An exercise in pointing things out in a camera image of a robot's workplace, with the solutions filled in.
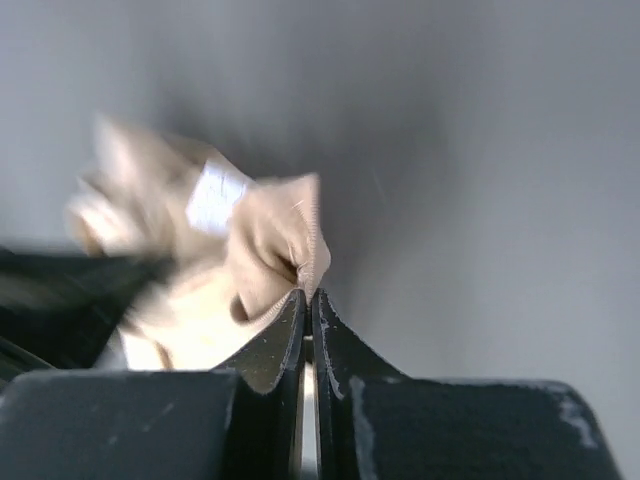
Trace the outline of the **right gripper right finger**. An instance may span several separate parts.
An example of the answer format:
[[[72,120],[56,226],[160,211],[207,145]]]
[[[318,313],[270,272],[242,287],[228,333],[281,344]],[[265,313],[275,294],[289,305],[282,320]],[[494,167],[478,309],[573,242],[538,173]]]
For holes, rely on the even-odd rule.
[[[319,477],[357,479],[350,380],[408,376],[342,321],[324,289],[312,300],[312,345]]]

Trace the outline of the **beige t shirt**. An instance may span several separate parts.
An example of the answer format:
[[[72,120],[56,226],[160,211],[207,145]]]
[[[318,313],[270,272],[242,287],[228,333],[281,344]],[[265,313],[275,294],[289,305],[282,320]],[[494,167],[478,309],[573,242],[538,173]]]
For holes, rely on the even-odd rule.
[[[126,310],[117,335],[132,370],[204,370],[312,297],[330,264],[320,178],[252,179],[205,142],[98,119],[94,168],[68,207],[92,256],[167,257],[165,279]]]

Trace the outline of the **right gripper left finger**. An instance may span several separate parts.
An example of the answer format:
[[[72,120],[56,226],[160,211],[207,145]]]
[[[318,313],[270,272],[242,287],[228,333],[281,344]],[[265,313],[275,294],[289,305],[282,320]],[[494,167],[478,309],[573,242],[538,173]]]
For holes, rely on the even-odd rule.
[[[302,291],[275,320],[210,373],[218,415],[211,479],[296,479],[301,471],[304,333]]]

